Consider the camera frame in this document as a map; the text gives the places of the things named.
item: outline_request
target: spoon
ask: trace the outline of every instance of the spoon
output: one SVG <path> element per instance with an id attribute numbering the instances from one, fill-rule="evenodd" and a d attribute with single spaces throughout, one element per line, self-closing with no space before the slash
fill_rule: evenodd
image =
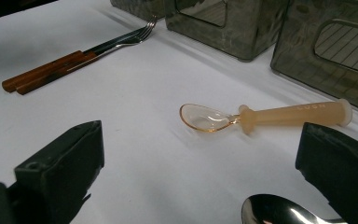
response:
<path id="1" fill-rule="evenodd" d="M 351 122 L 351 105 L 347 100 L 322 102 L 307 105 L 292 105 L 281 108 L 254 111 L 241 105 L 240 114 L 229 115 L 203 105 L 182 105 L 182 121 L 198 131 L 214 133 L 231 124 L 240 123 L 248 134 L 258 125 L 303 125 L 310 122 L 321 125 L 346 126 Z"/>
<path id="2" fill-rule="evenodd" d="M 325 220 L 282 197 L 256 194 L 242 206 L 243 224 L 347 224 L 343 219 Z"/>

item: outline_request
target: metal container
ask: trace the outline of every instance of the metal container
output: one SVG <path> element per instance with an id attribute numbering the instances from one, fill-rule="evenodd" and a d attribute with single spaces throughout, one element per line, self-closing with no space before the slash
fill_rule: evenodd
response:
<path id="1" fill-rule="evenodd" d="M 292 0 L 271 67 L 358 107 L 358 0 Z"/>
<path id="2" fill-rule="evenodd" d="M 145 21 L 153 16 L 165 16 L 164 0 L 110 0 L 113 7 L 120 8 Z"/>
<path id="3" fill-rule="evenodd" d="M 239 60 L 251 61 L 273 45 L 288 0 L 165 0 L 169 30 Z"/>

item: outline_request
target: utensil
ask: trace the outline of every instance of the utensil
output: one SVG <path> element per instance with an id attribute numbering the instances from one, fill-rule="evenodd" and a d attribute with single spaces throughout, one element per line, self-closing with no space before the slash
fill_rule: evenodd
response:
<path id="1" fill-rule="evenodd" d="M 321 125 L 346 126 L 351 122 L 351 105 L 347 100 L 254 111 L 246 105 L 240 106 L 239 115 L 229 115 L 202 105 L 182 105 L 182 121 L 198 131 L 214 133 L 231 124 L 240 123 L 248 134 L 255 125 L 303 125 L 304 122 Z"/>
<path id="2" fill-rule="evenodd" d="M 347 224 L 340 219 L 321 219 L 307 209 L 285 198 L 256 194 L 242 206 L 243 224 Z"/>
<path id="3" fill-rule="evenodd" d="M 17 91 L 21 95 L 26 94 L 60 77 L 64 77 L 81 67 L 93 63 L 116 49 L 144 42 L 152 32 L 156 22 L 157 18 L 153 17 L 144 28 L 109 40 L 84 52 L 78 50 L 51 63 L 44 64 L 36 69 L 7 79 L 2 82 L 2 87 L 8 92 Z"/>

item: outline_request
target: metal fork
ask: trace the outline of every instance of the metal fork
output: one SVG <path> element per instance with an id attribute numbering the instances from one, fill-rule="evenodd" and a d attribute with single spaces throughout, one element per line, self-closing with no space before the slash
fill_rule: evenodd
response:
<path id="1" fill-rule="evenodd" d="M 47 63 L 29 72 L 5 80 L 2 82 L 2 87 L 8 92 L 16 91 L 21 95 L 26 94 L 60 77 L 64 77 L 83 66 L 97 61 L 113 50 L 144 42 L 156 26 L 156 22 L 157 17 L 153 17 L 153 19 L 141 29 L 109 40 L 84 52 L 78 50 L 51 63 Z"/>
<path id="2" fill-rule="evenodd" d="M 133 45 L 137 45 L 137 44 L 144 42 L 149 37 L 149 35 L 152 33 L 153 28 L 156 26 L 156 22 L 157 22 L 157 18 L 153 17 L 153 20 L 148 22 L 147 25 L 144 27 L 144 29 L 138 33 L 138 35 L 134 35 L 132 37 L 129 37 L 129 38 L 119 42 L 119 43 L 116 43 L 116 45 L 113 48 L 106 51 L 105 53 L 109 53 L 111 51 L 121 49 L 123 47 L 133 46 Z"/>

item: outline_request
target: black device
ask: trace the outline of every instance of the black device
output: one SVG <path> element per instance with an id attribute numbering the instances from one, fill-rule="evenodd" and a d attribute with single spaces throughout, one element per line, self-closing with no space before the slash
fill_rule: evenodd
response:
<path id="1" fill-rule="evenodd" d="M 358 224 L 358 141 L 335 129 L 305 123 L 296 168 L 337 213 Z"/>
<path id="2" fill-rule="evenodd" d="M 0 0 L 0 17 L 55 1 L 57 0 Z"/>
<path id="3" fill-rule="evenodd" d="M 0 224 L 69 223 L 103 166 L 101 122 L 69 129 L 18 165 L 13 185 L 0 183 Z"/>

